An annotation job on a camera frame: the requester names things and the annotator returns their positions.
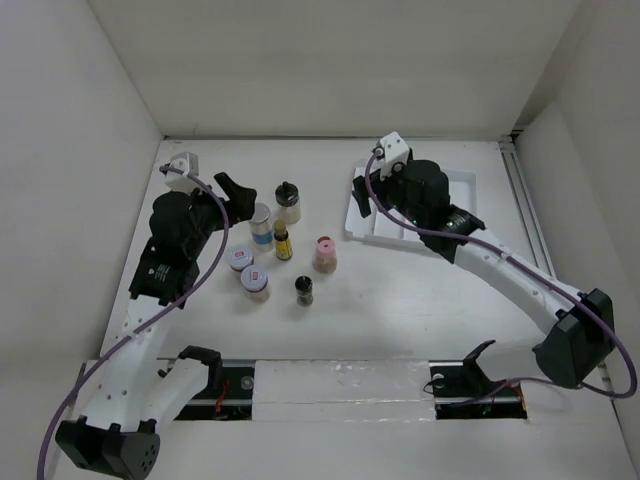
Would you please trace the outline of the silver lid blue label jar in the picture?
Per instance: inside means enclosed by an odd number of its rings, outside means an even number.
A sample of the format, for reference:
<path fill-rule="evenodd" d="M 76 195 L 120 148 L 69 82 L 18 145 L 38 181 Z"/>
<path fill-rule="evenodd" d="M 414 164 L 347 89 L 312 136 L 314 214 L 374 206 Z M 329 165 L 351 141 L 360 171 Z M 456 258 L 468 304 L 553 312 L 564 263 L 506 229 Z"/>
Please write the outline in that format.
<path fill-rule="evenodd" d="M 259 250 L 270 251 L 274 248 L 271 210 L 266 204 L 255 203 L 254 214 L 249 220 L 249 227 L 252 240 Z"/>

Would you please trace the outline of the black knob lid jar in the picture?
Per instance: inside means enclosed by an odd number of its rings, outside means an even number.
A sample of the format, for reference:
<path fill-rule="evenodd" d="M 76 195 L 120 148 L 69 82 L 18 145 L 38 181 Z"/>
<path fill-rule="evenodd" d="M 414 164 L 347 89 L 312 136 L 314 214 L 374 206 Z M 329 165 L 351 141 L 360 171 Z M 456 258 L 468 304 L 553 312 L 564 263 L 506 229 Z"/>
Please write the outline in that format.
<path fill-rule="evenodd" d="M 300 194 L 296 185 L 283 181 L 275 189 L 278 217 L 286 224 L 295 224 L 301 219 Z"/>

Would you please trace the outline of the pink lid spice jar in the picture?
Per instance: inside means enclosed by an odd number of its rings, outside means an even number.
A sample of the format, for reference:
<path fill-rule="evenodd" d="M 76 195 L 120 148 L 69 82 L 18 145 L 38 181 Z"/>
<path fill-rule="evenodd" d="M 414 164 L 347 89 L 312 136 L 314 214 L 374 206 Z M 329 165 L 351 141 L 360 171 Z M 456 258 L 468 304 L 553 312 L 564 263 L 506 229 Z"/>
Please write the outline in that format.
<path fill-rule="evenodd" d="M 336 270 L 337 252 L 332 238 L 322 236 L 317 239 L 313 266 L 317 272 L 323 274 L 331 274 Z"/>

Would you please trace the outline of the yellow label small bottle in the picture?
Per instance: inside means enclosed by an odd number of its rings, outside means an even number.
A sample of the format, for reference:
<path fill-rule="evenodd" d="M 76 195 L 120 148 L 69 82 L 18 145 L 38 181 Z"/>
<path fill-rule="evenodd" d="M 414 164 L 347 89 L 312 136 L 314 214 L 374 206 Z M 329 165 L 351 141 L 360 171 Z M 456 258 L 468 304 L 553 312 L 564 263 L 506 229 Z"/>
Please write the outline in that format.
<path fill-rule="evenodd" d="M 282 261 L 288 261 L 292 258 L 292 246 L 287 225 L 282 220 L 274 222 L 274 245 L 276 257 Z"/>

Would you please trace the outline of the black lid pepper jar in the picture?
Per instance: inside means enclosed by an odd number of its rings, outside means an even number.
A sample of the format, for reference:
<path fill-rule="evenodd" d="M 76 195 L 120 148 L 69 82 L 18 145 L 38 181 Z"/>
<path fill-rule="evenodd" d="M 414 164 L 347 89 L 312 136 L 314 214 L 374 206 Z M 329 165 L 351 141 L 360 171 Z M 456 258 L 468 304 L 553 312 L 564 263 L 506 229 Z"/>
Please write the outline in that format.
<path fill-rule="evenodd" d="M 298 304 L 301 306 L 310 306 L 313 303 L 312 279 L 306 275 L 299 276 L 294 282 L 294 287 Z"/>

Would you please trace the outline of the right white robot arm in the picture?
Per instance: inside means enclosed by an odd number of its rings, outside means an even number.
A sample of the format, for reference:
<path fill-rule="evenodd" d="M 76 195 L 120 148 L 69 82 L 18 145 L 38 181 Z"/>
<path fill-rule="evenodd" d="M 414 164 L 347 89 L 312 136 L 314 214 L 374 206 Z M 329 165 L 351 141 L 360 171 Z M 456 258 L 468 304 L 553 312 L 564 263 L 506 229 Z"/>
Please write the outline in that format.
<path fill-rule="evenodd" d="M 584 294 L 544 276 L 505 246 L 470 212 L 450 199 L 449 179 L 433 161 L 396 163 L 388 176 L 374 171 L 353 181 L 362 217 L 376 197 L 416 227 L 420 240 L 449 263 L 481 278 L 519 307 L 545 334 L 533 353 L 542 373 L 575 389 L 614 349 L 613 303 L 599 289 Z"/>

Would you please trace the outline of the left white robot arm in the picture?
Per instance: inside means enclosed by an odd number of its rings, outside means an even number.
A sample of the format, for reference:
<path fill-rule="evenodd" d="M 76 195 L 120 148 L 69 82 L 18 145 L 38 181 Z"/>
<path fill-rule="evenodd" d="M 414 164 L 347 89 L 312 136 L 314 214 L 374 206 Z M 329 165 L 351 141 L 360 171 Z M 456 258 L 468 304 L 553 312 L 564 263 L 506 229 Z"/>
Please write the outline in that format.
<path fill-rule="evenodd" d="M 188 193 L 170 190 L 152 205 L 150 238 L 129 286 L 122 330 L 110 350 L 88 370 L 104 371 L 85 409 L 62 421 L 55 441 L 78 468 L 117 479 L 145 479 L 160 450 L 160 432 L 197 394 L 212 396 L 222 387 L 223 361 L 212 349 L 189 345 L 164 374 L 156 368 L 172 327 L 171 313 L 212 274 L 197 259 L 211 235 L 227 235 L 255 211 L 255 190 L 226 173 L 214 179 L 220 199 L 195 175 L 180 172 L 193 185 Z"/>

